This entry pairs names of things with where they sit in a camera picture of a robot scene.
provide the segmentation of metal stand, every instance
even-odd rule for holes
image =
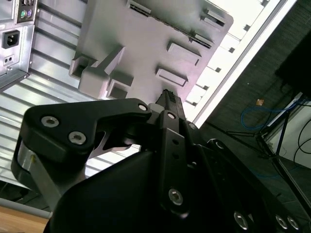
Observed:
[[[84,179],[89,157],[132,144],[140,152]],[[224,143],[201,138],[167,90],[150,106],[125,99],[29,109],[12,171],[53,209],[46,233],[302,231]]]
[[[271,162],[275,166],[275,168],[279,171],[280,175],[284,179],[284,181],[289,185],[293,193],[295,194],[296,198],[299,200],[303,210],[309,217],[309,220],[311,220],[311,203],[308,200],[308,198],[305,196],[305,194],[302,192],[298,184],[295,182],[293,177],[290,175],[289,171],[286,169],[286,167],[283,165],[283,163],[279,159],[279,152],[282,146],[284,134],[286,131],[286,127],[288,124],[288,120],[290,117],[290,111],[287,111],[285,113],[285,119],[284,119],[284,124],[282,128],[282,132],[280,135],[280,139],[277,145],[276,153],[274,154],[270,148],[267,146],[265,141],[261,136],[258,136],[259,142],[263,145],[263,148],[267,151],[267,153],[270,155]]]

